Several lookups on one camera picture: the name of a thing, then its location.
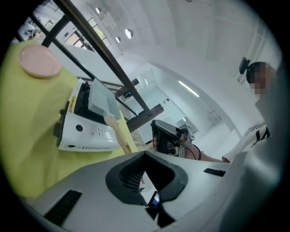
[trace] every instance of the yellow label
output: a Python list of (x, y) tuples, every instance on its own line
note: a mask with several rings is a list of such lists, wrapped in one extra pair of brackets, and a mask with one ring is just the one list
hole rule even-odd
[(76, 103), (76, 98), (72, 97), (72, 101), (71, 101), (71, 104), (69, 105), (68, 112), (72, 113), (75, 103)]

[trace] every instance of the table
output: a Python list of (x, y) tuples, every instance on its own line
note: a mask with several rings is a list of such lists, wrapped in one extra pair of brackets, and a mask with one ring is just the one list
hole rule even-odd
[[(38, 197), (47, 188), (85, 165), (123, 155), (113, 152), (58, 150), (53, 136), (59, 110), (77, 84), (62, 68), (57, 78), (38, 79), (23, 71), (19, 53), (34, 40), (13, 45), (0, 67), (0, 159), (16, 194)], [(118, 121), (132, 152), (137, 152), (124, 117)]]

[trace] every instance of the round ceiling lamp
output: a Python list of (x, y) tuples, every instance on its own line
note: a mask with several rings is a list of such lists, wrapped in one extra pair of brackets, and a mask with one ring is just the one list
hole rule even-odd
[(101, 12), (101, 9), (96, 7), (96, 12), (99, 14)]
[(118, 36), (116, 36), (116, 40), (117, 40), (117, 42), (119, 43), (119, 42), (121, 41), (121, 38), (118, 37)]
[(133, 37), (133, 31), (130, 29), (125, 29), (125, 34), (129, 39)]

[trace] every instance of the wooden handle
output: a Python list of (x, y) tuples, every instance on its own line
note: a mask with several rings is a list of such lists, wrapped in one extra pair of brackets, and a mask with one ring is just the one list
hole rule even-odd
[(132, 153), (131, 148), (127, 143), (124, 133), (120, 130), (117, 121), (110, 116), (104, 116), (104, 120), (108, 126), (113, 128), (117, 141), (119, 145), (121, 146), (121, 148), (123, 149), (124, 153), (126, 155), (131, 154)]

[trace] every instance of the plate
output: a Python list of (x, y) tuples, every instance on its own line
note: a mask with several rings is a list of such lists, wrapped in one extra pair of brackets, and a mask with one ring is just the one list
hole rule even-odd
[(33, 77), (48, 78), (59, 74), (62, 65), (55, 55), (45, 46), (28, 45), (20, 52), (21, 67)]

